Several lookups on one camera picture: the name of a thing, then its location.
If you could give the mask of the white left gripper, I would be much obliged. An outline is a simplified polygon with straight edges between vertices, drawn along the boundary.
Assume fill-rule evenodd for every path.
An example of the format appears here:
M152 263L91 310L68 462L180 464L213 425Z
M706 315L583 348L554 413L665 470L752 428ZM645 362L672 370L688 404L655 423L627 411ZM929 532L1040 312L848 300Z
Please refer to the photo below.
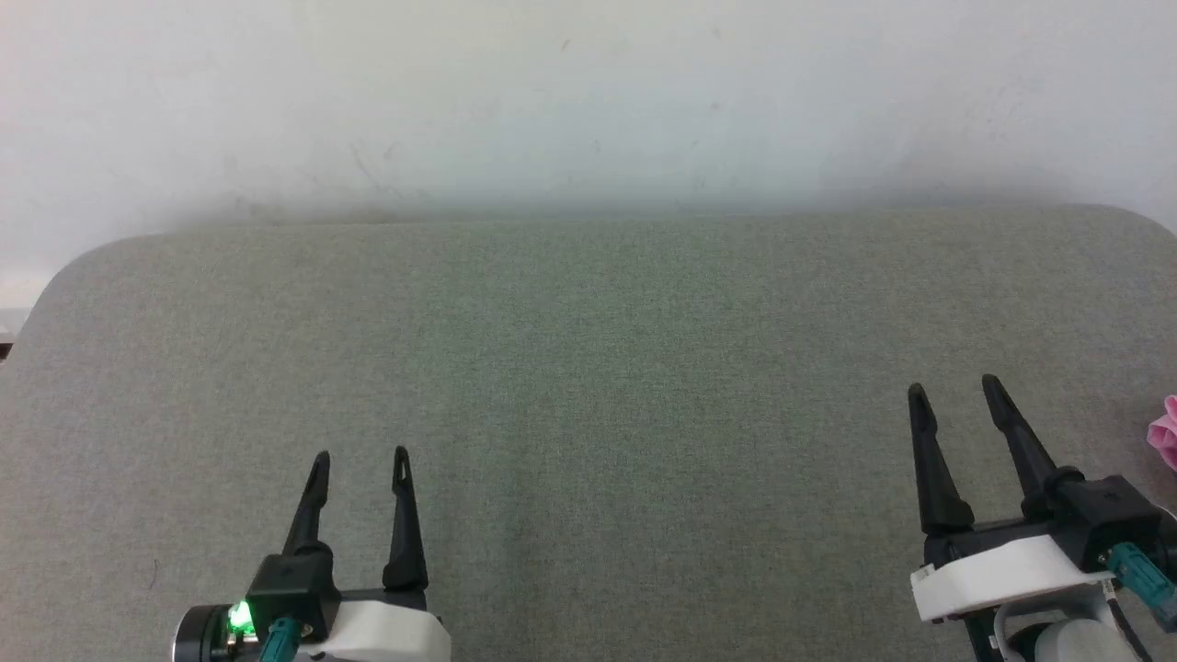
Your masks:
M330 494L330 451L313 461L302 494L282 544L282 556L333 558L319 538L321 510ZM394 450L394 531L388 560L383 567L383 589L428 589L415 483L408 449ZM452 638L443 621L424 608L417 594L386 594L357 589L343 594L335 623L320 644L302 646L302 662L452 662Z

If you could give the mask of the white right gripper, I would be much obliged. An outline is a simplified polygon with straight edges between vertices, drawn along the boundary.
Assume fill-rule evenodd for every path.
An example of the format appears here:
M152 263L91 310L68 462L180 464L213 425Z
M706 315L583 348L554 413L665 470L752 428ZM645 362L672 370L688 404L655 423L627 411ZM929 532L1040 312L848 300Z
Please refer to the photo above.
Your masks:
M982 390L1003 433L1023 491L1025 517L1048 517L1048 481L1057 465L996 375ZM975 527L937 441L938 425L919 382L907 388L923 565L909 576L922 622L1003 611L1020 616L1060 611L1068 618L1109 622L1105 570L1084 571L1056 544L1044 523L1025 519Z

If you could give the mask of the pink garment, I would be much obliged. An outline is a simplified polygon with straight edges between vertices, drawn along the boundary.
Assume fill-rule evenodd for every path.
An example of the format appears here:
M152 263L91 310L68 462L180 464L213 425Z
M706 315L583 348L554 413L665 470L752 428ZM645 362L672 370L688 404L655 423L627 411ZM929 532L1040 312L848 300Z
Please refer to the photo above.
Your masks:
M1177 393L1168 395L1163 405L1165 412L1148 425L1148 444L1177 474Z

